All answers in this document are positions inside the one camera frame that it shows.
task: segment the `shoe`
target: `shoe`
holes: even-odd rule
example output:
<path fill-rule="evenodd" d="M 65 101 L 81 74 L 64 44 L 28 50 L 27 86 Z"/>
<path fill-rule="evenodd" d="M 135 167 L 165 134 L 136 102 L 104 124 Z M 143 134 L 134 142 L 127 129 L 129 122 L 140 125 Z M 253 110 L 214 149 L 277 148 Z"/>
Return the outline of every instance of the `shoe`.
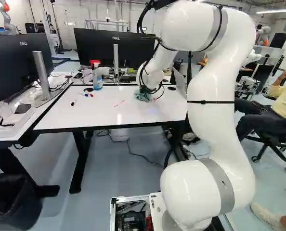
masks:
<path fill-rule="evenodd" d="M 250 208 L 252 212 L 264 223 L 268 224 L 275 231 L 286 231 L 280 223 L 280 217 L 271 213 L 266 208 L 262 207 L 258 203 L 251 203 Z"/>

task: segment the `spray bottle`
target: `spray bottle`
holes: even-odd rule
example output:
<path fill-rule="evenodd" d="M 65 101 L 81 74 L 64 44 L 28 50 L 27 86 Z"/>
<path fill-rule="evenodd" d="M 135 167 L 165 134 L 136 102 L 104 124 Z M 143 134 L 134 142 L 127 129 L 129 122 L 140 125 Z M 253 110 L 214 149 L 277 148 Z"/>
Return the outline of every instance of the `spray bottle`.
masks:
<path fill-rule="evenodd" d="M 101 72 L 98 69 L 100 61 L 90 60 L 90 63 L 92 69 L 91 75 L 92 75 L 94 90 L 101 90 L 103 88 L 103 79 L 101 77 Z"/>

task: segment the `monitor stand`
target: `monitor stand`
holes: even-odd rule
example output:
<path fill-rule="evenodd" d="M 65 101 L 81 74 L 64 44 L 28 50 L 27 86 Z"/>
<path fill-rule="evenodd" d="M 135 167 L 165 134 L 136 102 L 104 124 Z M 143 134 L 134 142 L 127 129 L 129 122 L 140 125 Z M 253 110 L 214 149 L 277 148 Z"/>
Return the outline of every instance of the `monitor stand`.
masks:
<path fill-rule="evenodd" d="M 114 51 L 114 78 L 119 77 L 119 67 L 118 67 L 118 44 L 113 44 Z"/>
<path fill-rule="evenodd" d="M 46 71 L 46 66 L 43 61 L 42 52 L 41 51 L 33 51 L 33 56 L 37 68 L 37 73 L 39 76 L 40 84 L 41 84 L 41 90 L 42 94 L 35 97 L 34 101 L 32 102 L 33 107 L 40 107 L 56 97 L 59 93 L 63 91 L 63 89 L 60 90 L 54 90 L 50 91 L 50 85 L 48 81 L 48 75 Z"/>
<path fill-rule="evenodd" d="M 37 96 L 32 101 L 31 104 L 33 107 L 40 107 L 40 106 L 44 105 L 45 103 L 49 102 L 50 100 L 52 100 L 53 98 L 55 98 L 62 91 L 63 91 L 63 89 L 51 91 L 50 96 L 45 96 L 45 95 L 41 94 L 41 95 Z"/>

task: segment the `black trash bin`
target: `black trash bin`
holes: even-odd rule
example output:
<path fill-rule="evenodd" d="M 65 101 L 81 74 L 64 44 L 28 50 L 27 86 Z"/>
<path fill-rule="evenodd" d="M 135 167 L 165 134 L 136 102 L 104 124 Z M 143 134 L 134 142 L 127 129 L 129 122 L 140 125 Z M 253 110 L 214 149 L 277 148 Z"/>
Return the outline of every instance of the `black trash bin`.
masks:
<path fill-rule="evenodd" d="M 0 230 L 25 231 L 37 221 L 42 203 L 23 175 L 0 174 Z"/>

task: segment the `dark pants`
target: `dark pants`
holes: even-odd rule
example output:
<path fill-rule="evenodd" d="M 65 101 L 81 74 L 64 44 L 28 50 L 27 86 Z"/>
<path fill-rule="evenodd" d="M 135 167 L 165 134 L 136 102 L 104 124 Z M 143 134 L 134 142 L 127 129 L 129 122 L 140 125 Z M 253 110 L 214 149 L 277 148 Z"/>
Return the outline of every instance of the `dark pants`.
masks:
<path fill-rule="evenodd" d="M 271 108 L 266 111 L 248 100 L 235 98 L 235 111 L 246 114 L 240 118 L 236 127 L 240 141 L 253 129 L 272 135 L 286 135 L 286 119 L 277 115 Z"/>

